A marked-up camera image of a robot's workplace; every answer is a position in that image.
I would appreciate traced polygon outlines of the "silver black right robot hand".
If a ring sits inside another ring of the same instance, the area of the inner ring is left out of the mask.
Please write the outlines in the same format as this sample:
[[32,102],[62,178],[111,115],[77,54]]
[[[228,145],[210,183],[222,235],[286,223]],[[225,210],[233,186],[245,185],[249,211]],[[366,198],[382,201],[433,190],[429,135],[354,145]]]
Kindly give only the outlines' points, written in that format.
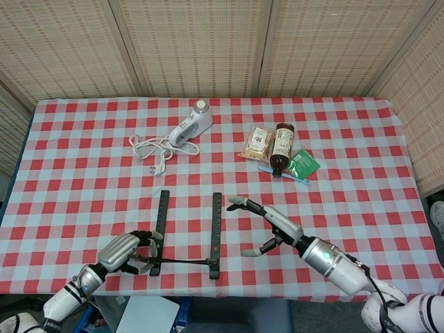
[[232,204],[227,208],[227,211],[237,209],[248,210],[249,212],[262,216],[272,225],[274,237],[261,247],[252,250],[243,250],[241,252],[242,257],[262,256],[264,253],[280,246],[282,243],[296,248],[300,254],[303,254],[306,250],[303,229],[274,207],[270,205],[260,205],[242,196],[229,197],[228,201]]

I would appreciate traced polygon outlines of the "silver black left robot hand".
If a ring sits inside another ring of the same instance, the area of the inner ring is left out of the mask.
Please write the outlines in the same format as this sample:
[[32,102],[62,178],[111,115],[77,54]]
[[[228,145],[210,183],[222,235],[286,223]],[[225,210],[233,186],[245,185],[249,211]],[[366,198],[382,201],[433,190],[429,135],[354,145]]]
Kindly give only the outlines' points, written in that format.
[[109,273],[122,271],[133,275],[149,272],[155,265],[147,263],[141,268],[128,264],[139,247],[149,247],[154,257],[157,257],[157,242],[163,240],[163,235],[155,230],[134,230],[115,237],[98,254],[98,263],[102,264]]

